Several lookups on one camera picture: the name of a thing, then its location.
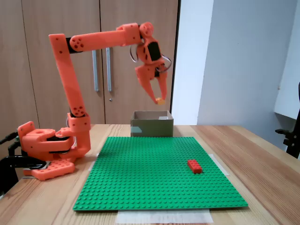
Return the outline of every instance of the wooden cabinet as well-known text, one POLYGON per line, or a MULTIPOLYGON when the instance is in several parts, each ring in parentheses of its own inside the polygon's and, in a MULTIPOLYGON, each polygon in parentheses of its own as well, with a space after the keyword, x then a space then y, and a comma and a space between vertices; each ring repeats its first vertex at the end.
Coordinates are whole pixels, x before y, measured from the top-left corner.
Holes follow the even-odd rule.
MULTIPOLYGON (((101 29, 108 31, 124 23, 151 22, 153 37, 158 40, 162 54, 173 62, 177 7, 177 0, 100 0, 101 29)), ((134 68, 142 63, 131 60, 129 46, 111 48, 112 91, 107 88, 105 50, 102 51, 102 57, 107 124, 130 123, 134 110, 170 110, 173 67, 168 70, 165 105, 156 105, 138 83, 134 68)), ((154 79, 151 84, 155 96, 161 97, 157 80, 154 79)))
MULTIPOLYGON (((32 88, 26 49, 22 5, 19 0, 2 1, 0 7, 0 139, 28 121, 38 127, 38 115, 32 88)), ((0 159, 8 155, 0 146, 0 159)))
MULTIPOLYGON (((69 106, 56 68, 49 34, 66 37, 100 31, 98 0, 23 0, 24 26, 32 83, 41 128, 66 126, 69 106)), ((103 86, 101 51, 97 51, 98 82, 103 86)), ((103 124, 103 88, 94 90, 92 52, 71 55, 91 123, 103 124)))

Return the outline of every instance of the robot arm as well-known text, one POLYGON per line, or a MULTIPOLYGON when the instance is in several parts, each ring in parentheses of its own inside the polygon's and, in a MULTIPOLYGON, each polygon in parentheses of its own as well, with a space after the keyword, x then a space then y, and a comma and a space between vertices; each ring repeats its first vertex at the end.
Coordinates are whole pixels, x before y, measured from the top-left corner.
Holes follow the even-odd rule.
POLYGON ((28 170, 25 175, 33 175, 39 180, 72 173, 72 163, 90 150, 90 117, 86 112, 74 71, 70 54, 91 51, 113 46, 138 44, 136 56, 144 65, 135 68, 141 86, 153 102, 160 104, 166 97, 166 70, 157 40, 152 37, 153 26, 146 22, 125 24, 115 31, 76 35, 66 38, 64 34, 49 35, 56 65, 70 106, 67 114, 68 126, 58 132, 53 129, 35 129, 32 121, 18 127, 17 133, 6 137, 2 142, 12 140, 18 135, 19 141, 9 147, 10 156, 21 146, 26 160, 36 158, 51 161, 46 170, 28 170), (155 99, 150 80, 157 78, 162 99, 155 99))
POLYGON ((162 99, 165 100, 166 71, 161 70, 161 68, 165 68, 164 59, 160 53, 158 42, 152 37, 152 33, 152 24, 146 22, 140 26, 137 23, 124 24, 118 27, 116 31, 75 35, 71 38, 66 38, 64 34, 49 35, 61 81, 73 116, 83 116, 86 110, 70 58, 72 53, 118 45, 139 44, 136 54, 144 62, 144 65, 135 69, 138 80, 153 102, 157 104, 158 99, 155 99, 150 84, 150 80, 154 79, 154 77, 157 78, 162 99))

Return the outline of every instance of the wooden table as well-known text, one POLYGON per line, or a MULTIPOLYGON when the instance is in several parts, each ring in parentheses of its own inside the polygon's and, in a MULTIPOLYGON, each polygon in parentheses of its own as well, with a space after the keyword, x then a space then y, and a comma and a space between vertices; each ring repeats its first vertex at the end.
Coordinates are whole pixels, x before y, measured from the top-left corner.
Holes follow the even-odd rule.
MULTIPOLYGON (((75 173, 47 181, 21 179, 0 200, 0 224, 113 225, 116 211, 76 213, 72 207, 106 138, 129 135, 129 125, 94 125, 91 151, 77 160, 75 173)), ((175 126, 174 136, 193 136, 213 153, 249 204, 211 210, 215 225, 300 224, 297 159, 238 126, 175 126)))

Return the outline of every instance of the cabinet handle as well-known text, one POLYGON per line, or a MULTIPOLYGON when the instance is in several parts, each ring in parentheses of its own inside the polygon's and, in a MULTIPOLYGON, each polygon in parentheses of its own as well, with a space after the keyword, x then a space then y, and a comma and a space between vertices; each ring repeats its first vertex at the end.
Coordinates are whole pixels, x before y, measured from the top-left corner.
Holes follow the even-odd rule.
POLYGON ((96 50, 92 51, 92 55, 93 55, 93 72, 94 72, 94 90, 99 91, 96 50))
POLYGON ((106 48, 106 70, 107 70, 107 90, 112 91, 111 52, 110 52, 110 48, 106 48))

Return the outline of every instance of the open box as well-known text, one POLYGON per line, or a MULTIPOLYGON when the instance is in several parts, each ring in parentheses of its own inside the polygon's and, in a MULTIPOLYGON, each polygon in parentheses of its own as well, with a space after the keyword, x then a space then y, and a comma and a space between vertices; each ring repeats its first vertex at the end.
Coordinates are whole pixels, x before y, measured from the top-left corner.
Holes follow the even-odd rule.
POLYGON ((132 137, 173 137, 174 119, 169 111, 135 111, 132 137))

